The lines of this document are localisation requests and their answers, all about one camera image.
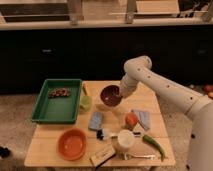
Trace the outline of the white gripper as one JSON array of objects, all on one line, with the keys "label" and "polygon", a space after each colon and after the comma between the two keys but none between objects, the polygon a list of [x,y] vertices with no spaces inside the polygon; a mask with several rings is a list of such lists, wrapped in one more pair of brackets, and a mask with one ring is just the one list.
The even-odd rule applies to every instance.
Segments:
[{"label": "white gripper", "polygon": [[138,81],[128,75],[124,75],[120,81],[119,93],[122,98],[131,96],[137,89]]}]

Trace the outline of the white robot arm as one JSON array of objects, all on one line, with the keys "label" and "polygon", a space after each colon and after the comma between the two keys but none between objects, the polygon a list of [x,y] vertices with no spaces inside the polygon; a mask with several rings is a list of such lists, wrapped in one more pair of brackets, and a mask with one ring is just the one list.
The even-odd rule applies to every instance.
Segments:
[{"label": "white robot arm", "polygon": [[139,82],[174,103],[192,122],[186,166],[188,171],[213,171],[213,100],[151,71],[152,61],[144,55],[124,63],[120,94],[130,96]]}]

